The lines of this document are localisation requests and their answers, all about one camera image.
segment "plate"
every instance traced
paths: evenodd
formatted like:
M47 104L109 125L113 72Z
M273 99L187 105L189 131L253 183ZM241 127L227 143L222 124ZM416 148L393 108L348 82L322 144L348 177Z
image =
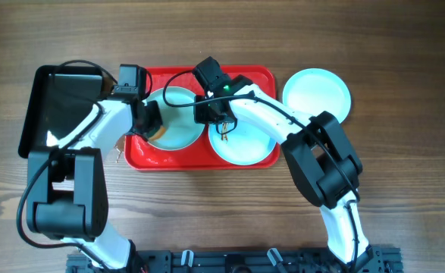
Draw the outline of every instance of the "plate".
M346 84L325 69L310 68L294 74L284 86L283 104L317 116L328 111L342 123L352 100Z
M268 157L276 141L256 126L239 121L236 129L227 134L227 140L217 133L216 125L208 127L208 140L214 151L225 161L235 165L253 165Z
M163 101L162 93L163 89L158 89L146 101L158 102L163 126L167 130L159 139L148 141L148 143L165 151L176 151L188 147L200 137L205 125L195 123L193 107L168 106ZM169 86L166 96L167 100L174 104L191 103L195 99L192 91L176 86Z

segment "table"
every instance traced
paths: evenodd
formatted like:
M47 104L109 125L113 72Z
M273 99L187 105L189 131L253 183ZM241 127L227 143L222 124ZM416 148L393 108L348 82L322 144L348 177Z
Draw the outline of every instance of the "table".
M359 211L372 243L406 272L445 271L445 1L0 1L0 272L63 272L72 249L26 245L15 226L27 161L17 155L33 75L84 58L263 64L279 92L308 67L353 96L343 127L361 156ZM139 249L325 246L317 208L284 158L253 171L144 172L105 161L109 218Z

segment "wood grain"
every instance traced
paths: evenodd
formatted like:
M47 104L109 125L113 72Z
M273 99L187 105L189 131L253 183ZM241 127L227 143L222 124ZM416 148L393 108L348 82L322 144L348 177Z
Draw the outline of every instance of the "wood grain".
M0 272L63 272L71 249L18 237L26 161L17 155L35 70L120 63L263 64L282 90L308 67L340 75L344 123L362 157L360 215L406 272L445 271L445 1L0 1ZM257 171L140 173L105 163L110 219L140 249L325 246L319 211L284 158Z

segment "white plate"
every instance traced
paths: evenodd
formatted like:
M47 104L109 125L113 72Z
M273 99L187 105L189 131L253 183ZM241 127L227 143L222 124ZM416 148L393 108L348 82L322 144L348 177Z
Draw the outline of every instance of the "white plate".
M202 134L204 124L196 124L193 107L175 108L165 104L162 97L163 89L154 91L146 101L157 101L160 108L163 126L167 129L165 134L157 140L148 141L152 146L166 150L176 151L194 143ZM170 86L167 88L167 100L174 104L194 102L195 94L183 87Z
M225 161L235 165L252 165L260 162L276 146L276 141L251 124L239 121L236 129L222 140L215 125L208 127L208 139L214 151Z
M345 83L337 75L319 68L294 74L284 86L282 99L284 105L314 116L328 111L340 123L352 104Z

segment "red tray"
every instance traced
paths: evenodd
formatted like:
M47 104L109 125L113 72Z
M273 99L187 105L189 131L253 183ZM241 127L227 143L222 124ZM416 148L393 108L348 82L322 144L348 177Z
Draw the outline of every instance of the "red tray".
M149 67L153 76L152 91L162 88L167 80L178 72L190 70L193 67ZM222 66L222 70L230 77L242 74L259 85L262 91L276 98L276 86L273 74L261 65L231 65ZM203 95L202 87L192 74L184 74L170 83L170 86L180 86L191 90L197 95ZM208 126L202 135L192 145L178 151L163 151L146 143L139 136L126 136L124 157L128 164L139 171L185 171L185 170L219 170L267 168L273 165L280 155L280 147L276 145L268 157L249 166L233 165L220 158L213 150L208 140Z

